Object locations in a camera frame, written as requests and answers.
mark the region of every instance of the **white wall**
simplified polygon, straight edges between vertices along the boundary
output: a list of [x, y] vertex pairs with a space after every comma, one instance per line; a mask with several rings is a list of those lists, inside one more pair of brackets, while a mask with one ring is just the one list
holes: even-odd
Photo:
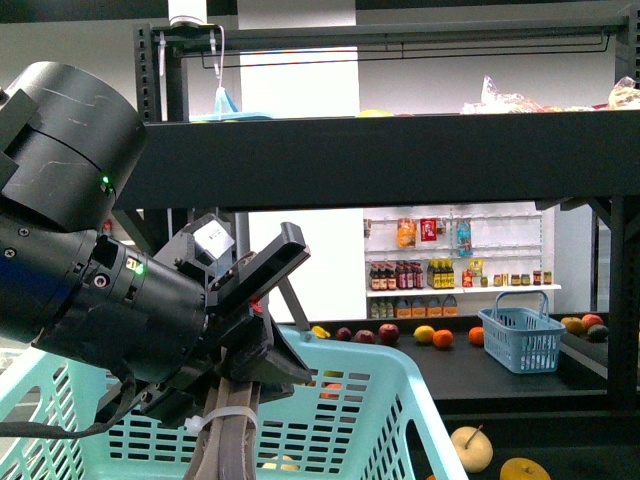
[[555, 311], [587, 312], [591, 307], [591, 250], [593, 211], [584, 206], [568, 212], [555, 208], [555, 281], [562, 285], [556, 294]]
[[[240, 0], [239, 27], [287, 28], [354, 25], [354, 0]], [[357, 58], [355, 51], [335, 54], [298, 52], [260, 56], [261, 63]], [[243, 56], [242, 65], [256, 62]], [[266, 111], [275, 117], [355, 115], [359, 111], [358, 67], [354, 63], [243, 67], [242, 102], [245, 111]], [[291, 283], [311, 320], [366, 317], [362, 210], [307, 210], [251, 213], [251, 248], [259, 250], [290, 221], [302, 228], [311, 258], [292, 276]], [[292, 321], [278, 291], [270, 295], [269, 310], [279, 322]]]
[[[210, 22], [236, 28], [235, 17], [211, 17]], [[165, 19], [96, 22], [0, 24], [0, 86], [8, 86], [28, 65], [56, 61], [86, 70], [102, 79], [136, 106], [133, 27], [139, 23], [166, 25]], [[233, 65], [233, 59], [227, 59]], [[203, 70], [200, 60], [189, 60], [190, 110], [213, 111], [217, 81], [213, 70]], [[240, 97], [239, 72], [225, 72], [225, 86]]]
[[[358, 24], [562, 18], [611, 13], [623, 3], [362, 11]], [[459, 113], [465, 102], [480, 101], [486, 74], [502, 93], [522, 93], [541, 105], [596, 105], [607, 101], [614, 84], [614, 62], [613, 40], [607, 52], [596, 54], [365, 62], [359, 65], [360, 102], [363, 109], [381, 108], [396, 114]]]

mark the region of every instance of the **bottle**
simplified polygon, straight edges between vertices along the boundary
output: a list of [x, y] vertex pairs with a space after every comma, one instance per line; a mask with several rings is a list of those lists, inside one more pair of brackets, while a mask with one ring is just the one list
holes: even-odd
[[398, 262], [397, 263], [396, 275], [398, 276], [398, 279], [397, 279], [398, 289], [406, 290], [407, 289], [407, 275], [406, 275], [406, 273], [404, 271], [404, 265], [402, 264], [402, 262]]
[[380, 307], [378, 306], [377, 300], [371, 302], [371, 318], [378, 319], [380, 318]]
[[396, 318], [409, 318], [411, 317], [411, 306], [405, 298], [398, 301], [396, 305]]
[[448, 275], [447, 284], [449, 285], [449, 288], [456, 288], [456, 276], [455, 276], [455, 272], [453, 271], [453, 260], [449, 260], [447, 263], [449, 265], [449, 269], [447, 271], [447, 275]]
[[416, 263], [416, 288], [424, 288], [424, 272], [420, 263]]
[[458, 315], [458, 302], [453, 295], [447, 295], [442, 302], [442, 316], [455, 317]]
[[407, 290], [411, 290], [415, 285], [413, 283], [413, 268], [410, 263], [405, 263], [405, 271], [407, 273]]
[[431, 269], [433, 268], [433, 260], [429, 260], [429, 265], [427, 265], [427, 273], [426, 273], [426, 283], [427, 286], [431, 287], [433, 282], [431, 282]]
[[433, 288], [440, 289], [442, 288], [442, 262], [436, 260], [434, 263], [433, 270]]
[[387, 272], [384, 269], [384, 263], [378, 265], [378, 278], [380, 282], [379, 290], [387, 289]]
[[394, 311], [393, 311], [393, 302], [391, 301], [390, 298], [387, 298], [387, 301], [385, 302], [385, 305], [387, 307], [387, 317], [388, 318], [394, 318]]
[[427, 302], [427, 317], [441, 317], [442, 305], [438, 297], [431, 297]]
[[414, 318], [427, 316], [427, 310], [424, 307], [424, 303], [422, 302], [421, 297], [416, 297], [413, 302], [411, 302], [411, 316]]
[[393, 272], [393, 265], [391, 263], [387, 263], [385, 272], [387, 274], [387, 290], [396, 290], [398, 288], [398, 284], [396, 282], [396, 276]]
[[373, 263], [371, 265], [371, 290], [374, 292], [380, 290], [380, 277], [378, 276], [378, 265]]

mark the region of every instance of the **red package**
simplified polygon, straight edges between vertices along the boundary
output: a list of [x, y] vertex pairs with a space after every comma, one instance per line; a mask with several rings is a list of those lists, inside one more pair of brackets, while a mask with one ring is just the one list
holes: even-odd
[[435, 218], [423, 218], [420, 220], [420, 240], [423, 242], [435, 242], [438, 240], [438, 230]]

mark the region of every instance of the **green vegetable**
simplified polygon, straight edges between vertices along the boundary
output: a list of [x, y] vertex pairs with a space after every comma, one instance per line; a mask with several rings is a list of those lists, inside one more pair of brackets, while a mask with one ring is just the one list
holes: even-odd
[[587, 337], [592, 342], [604, 342], [605, 339], [609, 336], [609, 329], [604, 325], [593, 325], [587, 331]]

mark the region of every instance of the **light blue plastic basket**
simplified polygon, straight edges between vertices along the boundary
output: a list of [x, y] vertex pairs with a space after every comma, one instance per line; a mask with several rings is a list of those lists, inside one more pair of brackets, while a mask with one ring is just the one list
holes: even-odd
[[[313, 369], [314, 381], [296, 386], [290, 398], [260, 406], [259, 480], [414, 480], [406, 439], [410, 422], [438, 480], [467, 478], [409, 357], [389, 347], [282, 330]], [[103, 370], [35, 349], [0, 378], [0, 418], [31, 392], [39, 396], [32, 420], [66, 428], [93, 421], [111, 381]], [[341, 388], [327, 388], [330, 383]], [[0, 472], [3, 480], [180, 479], [194, 445], [184, 428], [162, 429], [134, 412], [108, 433], [82, 440], [17, 439], [0, 461]], [[276, 468], [262, 468], [264, 463]], [[297, 470], [283, 470], [285, 465]]]
[[[499, 308], [507, 295], [540, 294], [540, 311]], [[513, 373], [547, 373], [558, 369], [566, 327], [549, 318], [549, 297], [540, 291], [503, 292], [493, 308], [478, 312], [484, 329], [484, 349]]]

